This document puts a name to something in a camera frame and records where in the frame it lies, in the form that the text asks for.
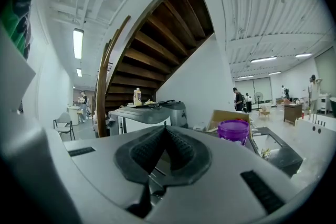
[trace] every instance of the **white wall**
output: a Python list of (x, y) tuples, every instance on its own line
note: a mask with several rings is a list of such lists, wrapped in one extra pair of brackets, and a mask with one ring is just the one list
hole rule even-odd
[(313, 74), (317, 78), (319, 77), (315, 59), (311, 57), (284, 73), (271, 76), (272, 93), (275, 98), (280, 98), (281, 86), (284, 85), (289, 89), (289, 96), (291, 97), (308, 96), (309, 78)]
[(156, 92), (156, 100), (184, 102), (189, 126), (206, 126), (214, 109), (234, 110), (233, 84), (226, 70), (228, 61), (212, 35)]
[(46, 27), (46, 0), (34, 0), (30, 22), (32, 42), (27, 60), (36, 75), (24, 97), (24, 115), (37, 118), (43, 127), (52, 127), (53, 120), (72, 104), (72, 80), (61, 64)]

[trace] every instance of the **fluorescent ceiling light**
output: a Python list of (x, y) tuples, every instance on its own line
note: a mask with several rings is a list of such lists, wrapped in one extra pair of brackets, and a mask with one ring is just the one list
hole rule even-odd
[(253, 76), (245, 76), (245, 77), (238, 77), (237, 79), (246, 79), (246, 78), (252, 78)]
[(84, 31), (80, 29), (75, 28), (73, 31), (74, 53), (76, 59), (82, 59), (83, 34)]
[(298, 57), (308, 57), (308, 56), (311, 56), (311, 54), (296, 54), (295, 57), (298, 58)]
[(79, 77), (81, 77), (82, 76), (82, 70), (80, 68), (77, 68), (76, 71), (77, 71), (77, 75)]
[(252, 60), (251, 62), (264, 62), (264, 61), (269, 61), (269, 60), (275, 60), (277, 57), (267, 57), (267, 58), (260, 58), (260, 59), (255, 59)]

